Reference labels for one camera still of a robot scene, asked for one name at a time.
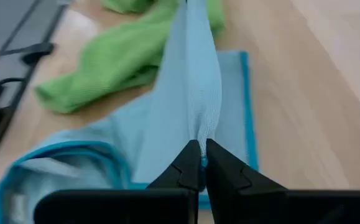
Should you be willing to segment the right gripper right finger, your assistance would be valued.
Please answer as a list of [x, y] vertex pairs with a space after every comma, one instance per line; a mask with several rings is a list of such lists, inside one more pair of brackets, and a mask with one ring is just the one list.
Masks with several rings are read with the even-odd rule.
[[207, 140], [206, 186], [215, 224], [281, 223], [286, 188]]

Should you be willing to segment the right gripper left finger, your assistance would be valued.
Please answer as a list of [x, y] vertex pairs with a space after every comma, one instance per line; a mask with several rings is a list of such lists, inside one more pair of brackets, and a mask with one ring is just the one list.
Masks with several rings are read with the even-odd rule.
[[153, 224], [197, 224], [201, 149], [191, 140], [147, 189], [157, 192]]

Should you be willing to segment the light blue microfiber towel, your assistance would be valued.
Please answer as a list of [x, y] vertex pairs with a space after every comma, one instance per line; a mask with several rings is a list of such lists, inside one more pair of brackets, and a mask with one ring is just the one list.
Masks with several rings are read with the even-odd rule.
[[247, 53], [216, 51], [207, 0], [181, 0], [169, 28], [151, 92], [12, 163], [0, 180], [0, 224], [34, 224], [36, 205], [52, 193], [143, 189], [192, 140], [202, 164], [210, 138], [259, 167]]

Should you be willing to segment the green microfiber towel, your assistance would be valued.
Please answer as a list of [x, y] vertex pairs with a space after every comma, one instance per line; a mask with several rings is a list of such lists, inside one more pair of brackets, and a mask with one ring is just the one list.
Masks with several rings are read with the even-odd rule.
[[101, 5], [120, 14], [139, 13], [148, 9], [155, 0], [101, 0]]
[[141, 17], [122, 22], [93, 37], [76, 69], [34, 88], [46, 110], [72, 113], [108, 94], [149, 85], [170, 59], [183, 65], [188, 7], [201, 7], [213, 32], [225, 25], [223, 0], [155, 0]]

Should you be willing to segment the black frame clip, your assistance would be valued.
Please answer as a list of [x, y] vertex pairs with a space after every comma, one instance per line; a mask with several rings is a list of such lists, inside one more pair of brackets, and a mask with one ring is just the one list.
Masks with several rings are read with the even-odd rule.
[[42, 57], [50, 55], [55, 48], [55, 45], [50, 42], [42, 42], [39, 44], [30, 45], [22, 50], [21, 60], [26, 65], [33, 65], [37, 63]]

